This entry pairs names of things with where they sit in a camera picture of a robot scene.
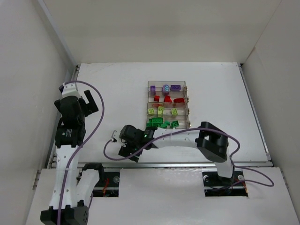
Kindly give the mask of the purple lego plate brick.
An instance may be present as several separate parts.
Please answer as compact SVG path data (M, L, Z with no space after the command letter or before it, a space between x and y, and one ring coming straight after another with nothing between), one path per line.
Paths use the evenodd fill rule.
M150 91L151 92L155 92L156 91L156 86L155 85L151 85L150 86Z

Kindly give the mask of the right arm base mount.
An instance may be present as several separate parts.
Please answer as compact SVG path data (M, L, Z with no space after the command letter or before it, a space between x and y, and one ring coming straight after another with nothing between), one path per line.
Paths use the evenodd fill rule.
M222 178L216 171L202 172L204 194L206 197L248 197L248 190L245 182L234 183L244 180L242 171L234 171L231 178Z

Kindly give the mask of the lime lego square brick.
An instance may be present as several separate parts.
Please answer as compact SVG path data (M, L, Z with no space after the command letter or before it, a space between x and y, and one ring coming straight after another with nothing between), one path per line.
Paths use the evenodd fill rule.
M149 108L147 110L147 112L148 112L149 115L154 115L155 114L155 110L153 108Z

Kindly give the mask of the red lego small brick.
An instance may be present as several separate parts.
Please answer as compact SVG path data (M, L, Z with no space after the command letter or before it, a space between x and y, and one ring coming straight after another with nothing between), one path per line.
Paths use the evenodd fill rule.
M159 102L159 101L160 101L160 96L155 95L155 96L154 96L154 101L155 101L155 102Z

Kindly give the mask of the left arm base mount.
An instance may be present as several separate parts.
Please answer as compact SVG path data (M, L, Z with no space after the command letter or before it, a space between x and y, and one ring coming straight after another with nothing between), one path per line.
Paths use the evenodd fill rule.
M118 197L120 172L104 172L93 188L94 197Z

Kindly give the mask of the green lego long brick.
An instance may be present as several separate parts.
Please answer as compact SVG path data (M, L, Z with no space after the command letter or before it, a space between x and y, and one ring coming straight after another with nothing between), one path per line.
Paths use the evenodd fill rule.
M152 124L163 124L164 121L163 121L163 118L152 118L151 123Z

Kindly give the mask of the clear compartment organizer tray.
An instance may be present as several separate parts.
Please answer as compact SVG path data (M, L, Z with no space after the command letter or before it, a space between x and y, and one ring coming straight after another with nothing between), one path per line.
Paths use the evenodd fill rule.
M163 85L180 85L181 90L180 91L169 91L168 94L164 94L162 92L162 87ZM156 86L156 91L151 92L150 91L150 86L155 85ZM179 127L176 128L170 128L170 125L167 126L166 129L187 129L191 127L191 123L189 120L189 107L188 107L188 102L189 102L189 97L188 97L188 89L186 86L185 81L148 81L148 87L147 87L147 110L149 108L153 108L155 110L154 115L149 115L148 112L146 111L146 124L149 120L152 118L163 118L163 121L169 121L170 123L174 120L177 120L180 124ZM160 101L155 102L154 101L154 96L158 95L160 96ZM165 103L164 98L165 96L170 96L172 102L171 103ZM173 100L176 98L184 98L185 103L174 103ZM162 117L158 117L158 108L154 108L152 106L153 103L158 103L158 104L163 104L164 105L164 115ZM178 115L177 116L172 116L171 115L171 109L176 108L178 110Z

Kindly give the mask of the purple lego long plate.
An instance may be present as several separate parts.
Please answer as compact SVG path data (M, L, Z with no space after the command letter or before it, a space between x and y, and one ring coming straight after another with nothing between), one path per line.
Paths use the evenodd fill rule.
M180 85L170 85L170 91L180 91L181 86Z

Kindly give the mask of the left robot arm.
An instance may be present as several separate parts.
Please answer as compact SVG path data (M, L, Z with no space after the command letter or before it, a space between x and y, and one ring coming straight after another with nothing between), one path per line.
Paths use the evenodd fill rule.
M80 151L86 143L85 118L98 112L98 106L89 90L87 100L78 91L63 91L62 99L54 105L61 113L56 129L56 179L49 208L41 211L44 225L86 225L93 198L93 188L99 182L101 163L87 164L78 173Z

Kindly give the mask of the red lego arch piece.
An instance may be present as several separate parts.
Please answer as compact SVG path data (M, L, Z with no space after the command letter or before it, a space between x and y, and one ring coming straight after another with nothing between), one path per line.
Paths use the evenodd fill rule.
M171 103L172 102L171 97L170 96L165 96L164 102L165 103Z

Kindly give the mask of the red lego block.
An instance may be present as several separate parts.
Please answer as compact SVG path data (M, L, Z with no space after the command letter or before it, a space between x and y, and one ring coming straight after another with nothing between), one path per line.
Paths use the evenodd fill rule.
M176 98L173 100L174 103L185 103L184 98Z

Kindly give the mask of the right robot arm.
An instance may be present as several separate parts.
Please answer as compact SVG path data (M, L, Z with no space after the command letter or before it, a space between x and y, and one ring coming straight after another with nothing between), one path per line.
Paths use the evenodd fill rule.
M202 122L200 127L190 129L147 127L140 130L132 125L125 125L118 138L121 142L118 155L132 161L138 162L143 150L189 147L198 149L207 160L213 162L220 178L233 177L232 160L227 155L228 136L209 122Z

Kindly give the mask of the purple lego round brick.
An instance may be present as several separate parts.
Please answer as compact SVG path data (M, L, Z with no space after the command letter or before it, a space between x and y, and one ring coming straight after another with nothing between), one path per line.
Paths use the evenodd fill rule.
M169 91L170 91L170 86L167 85L167 84L163 85L163 87L162 87L162 92L163 92L164 94L168 94Z

